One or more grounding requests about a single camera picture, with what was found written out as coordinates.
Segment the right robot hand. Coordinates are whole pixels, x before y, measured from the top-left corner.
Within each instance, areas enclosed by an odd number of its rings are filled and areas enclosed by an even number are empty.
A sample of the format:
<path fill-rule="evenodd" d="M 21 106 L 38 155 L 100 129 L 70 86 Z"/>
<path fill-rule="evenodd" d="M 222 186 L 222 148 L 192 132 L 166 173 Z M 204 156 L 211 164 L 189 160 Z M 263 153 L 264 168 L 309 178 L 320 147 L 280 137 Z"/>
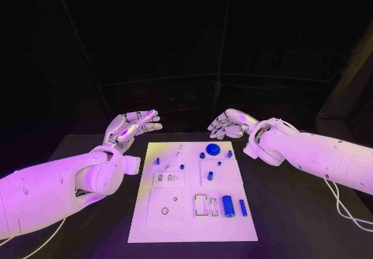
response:
<path fill-rule="evenodd" d="M 225 137 L 241 138 L 247 133 L 251 134 L 260 121 L 243 111 L 230 108 L 217 117 L 208 130 L 211 138 L 222 140 Z"/>

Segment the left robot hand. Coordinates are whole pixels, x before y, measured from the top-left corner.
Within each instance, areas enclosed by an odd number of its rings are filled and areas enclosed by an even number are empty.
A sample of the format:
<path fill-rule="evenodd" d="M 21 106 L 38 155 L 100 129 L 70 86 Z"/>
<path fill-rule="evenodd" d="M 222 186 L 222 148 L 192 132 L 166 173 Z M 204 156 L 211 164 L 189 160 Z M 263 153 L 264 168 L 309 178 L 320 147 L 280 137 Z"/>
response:
<path fill-rule="evenodd" d="M 163 128 L 159 121 L 156 110 L 120 114 L 107 127 L 103 145 L 124 153 L 133 145 L 136 136 Z"/>

